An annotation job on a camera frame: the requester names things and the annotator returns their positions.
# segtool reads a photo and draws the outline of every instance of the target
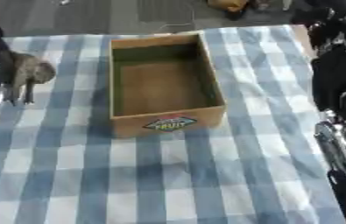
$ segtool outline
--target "checkered tablecloth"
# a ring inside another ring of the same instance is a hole
[[[0,105],[0,224],[345,223],[313,138],[311,70],[289,26],[201,31],[228,113],[215,129],[114,139],[108,45],[8,39],[57,77]]]

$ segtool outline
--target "cardboard box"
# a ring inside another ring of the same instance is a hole
[[[225,102],[197,34],[110,43],[110,119],[116,137],[214,127]]]

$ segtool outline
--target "cable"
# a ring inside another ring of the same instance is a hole
[[[186,23],[186,24],[164,24],[162,26],[160,26],[157,30],[153,31],[152,33],[157,33],[160,30],[162,30],[163,28],[167,27],[167,26],[184,26],[184,25],[194,25],[194,21],[195,21],[195,11],[194,11],[194,6],[192,4],[189,4],[187,2],[184,2],[184,4],[188,7],[188,9],[190,9],[191,11],[191,16],[192,19],[190,21],[190,23]]]

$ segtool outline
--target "floor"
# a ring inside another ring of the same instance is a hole
[[[281,0],[271,9],[249,10],[232,22],[205,0],[0,0],[0,25],[6,36],[75,33],[146,34],[183,32],[223,26],[287,24],[293,9],[305,8],[295,0],[282,11]]]

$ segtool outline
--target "stuffed animal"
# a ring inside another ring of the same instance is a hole
[[[55,76],[54,67],[47,61],[28,53],[0,53],[0,86],[7,89],[5,100],[16,105],[22,86],[25,86],[24,103],[33,103],[35,84],[43,84]]]

